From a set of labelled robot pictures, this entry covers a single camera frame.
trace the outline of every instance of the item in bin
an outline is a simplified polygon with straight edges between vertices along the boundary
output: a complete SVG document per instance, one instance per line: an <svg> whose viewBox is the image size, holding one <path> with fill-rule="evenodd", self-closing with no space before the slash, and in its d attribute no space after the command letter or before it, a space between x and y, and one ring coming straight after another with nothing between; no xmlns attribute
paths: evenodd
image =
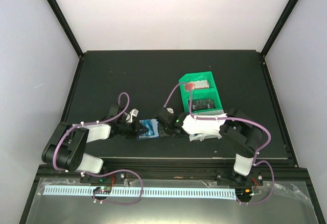
<svg viewBox="0 0 327 224"><path fill-rule="evenodd" d="M192 112L212 108L216 108L214 100L212 99L192 100Z"/></svg>
<svg viewBox="0 0 327 224"><path fill-rule="evenodd" d="M185 86L185 91L192 90L199 90L199 89L209 89L209 82L208 80L200 80L200 81L192 81L188 82L188 85Z"/></svg>
<svg viewBox="0 0 327 224"><path fill-rule="evenodd" d="M159 137L158 121L156 119L144 119L139 122L148 128L149 131L145 134L139 135L137 137L138 140Z"/></svg>

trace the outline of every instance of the black mat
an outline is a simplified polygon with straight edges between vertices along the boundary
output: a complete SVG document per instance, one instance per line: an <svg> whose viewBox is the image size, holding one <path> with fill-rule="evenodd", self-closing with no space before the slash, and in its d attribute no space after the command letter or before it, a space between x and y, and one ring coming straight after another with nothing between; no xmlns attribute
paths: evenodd
<svg viewBox="0 0 327 224"><path fill-rule="evenodd" d="M213 72L225 111L238 108L270 130L272 142L259 158L287 158L256 51L88 51L67 121L103 118L123 91L130 95L129 108L137 108L140 119L153 118L184 74L203 71ZM183 111L179 89L168 107ZM88 143L86 153L123 158L235 157L224 138L189 142L188 137L137 141L116 136Z"/></svg>

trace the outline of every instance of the green plastic container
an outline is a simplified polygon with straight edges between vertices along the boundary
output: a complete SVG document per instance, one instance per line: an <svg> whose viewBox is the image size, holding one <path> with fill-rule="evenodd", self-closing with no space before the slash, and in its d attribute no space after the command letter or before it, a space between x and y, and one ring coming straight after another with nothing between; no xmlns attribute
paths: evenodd
<svg viewBox="0 0 327 224"><path fill-rule="evenodd" d="M193 113L201 113L201 114L207 114L207 115L217 115L217 114L224 113L212 72L188 73L188 74L185 74L181 79L179 79L179 82L188 83L191 81L200 81L200 80L208 80L209 89L192 90L192 100L209 98L214 101L216 108L194 111ZM185 91L185 85L180 85L180 92L182 95L184 111L186 113L188 113L189 112L190 92Z"/></svg>

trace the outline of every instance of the white ruler strip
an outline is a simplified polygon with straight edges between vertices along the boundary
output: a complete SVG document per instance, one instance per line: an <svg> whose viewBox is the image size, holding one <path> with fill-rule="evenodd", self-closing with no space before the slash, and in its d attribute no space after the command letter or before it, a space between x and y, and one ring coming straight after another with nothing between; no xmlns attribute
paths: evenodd
<svg viewBox="0 0 327 224"><path fill-rule="evenodd" d="M95 188L90 186L48 185L45 187L43 195L92 196ZM100 193L96 194L96 196L138 197L140 191L140 187L113 187L110 194ZM142 197L220 198L236 200L234 189L222 188L144 187Z"/></svg>

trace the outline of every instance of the black package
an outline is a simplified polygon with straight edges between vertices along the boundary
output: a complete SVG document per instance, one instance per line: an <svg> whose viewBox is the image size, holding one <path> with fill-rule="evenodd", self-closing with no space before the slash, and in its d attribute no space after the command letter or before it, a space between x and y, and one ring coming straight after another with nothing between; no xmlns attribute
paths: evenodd
<svg viewBox="0 0 327 224"><path fill-rule="evenodd" d="M192 112L212 108L216 108L214 100L212 99L199 99L192 101Z"/></svg>

